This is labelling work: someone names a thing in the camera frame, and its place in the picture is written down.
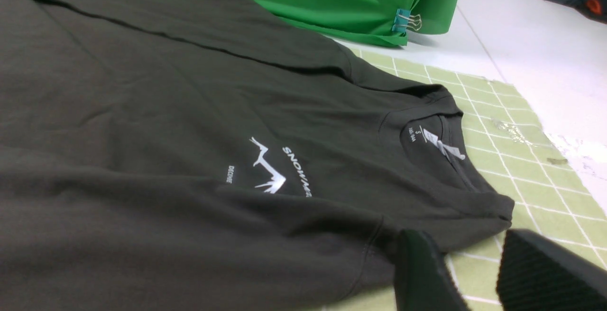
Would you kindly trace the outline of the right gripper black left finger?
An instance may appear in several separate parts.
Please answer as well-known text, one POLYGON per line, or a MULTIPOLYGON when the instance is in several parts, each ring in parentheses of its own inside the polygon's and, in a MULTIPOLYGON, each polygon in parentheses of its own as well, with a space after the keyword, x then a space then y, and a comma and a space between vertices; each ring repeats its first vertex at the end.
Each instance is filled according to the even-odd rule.
POLYGON ((403 230, 397 236, 396 308, 399 311, 468 311, 443 254, 429 235, 403 230))

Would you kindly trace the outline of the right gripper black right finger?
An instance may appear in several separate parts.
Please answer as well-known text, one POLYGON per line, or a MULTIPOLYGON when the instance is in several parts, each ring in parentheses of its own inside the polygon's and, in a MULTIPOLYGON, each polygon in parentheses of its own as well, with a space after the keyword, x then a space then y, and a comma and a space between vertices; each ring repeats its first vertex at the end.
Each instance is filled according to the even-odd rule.
POLYGON ((505 311, 604 311, 607 274, 529 229, 506 232, 496 291, 505 311))

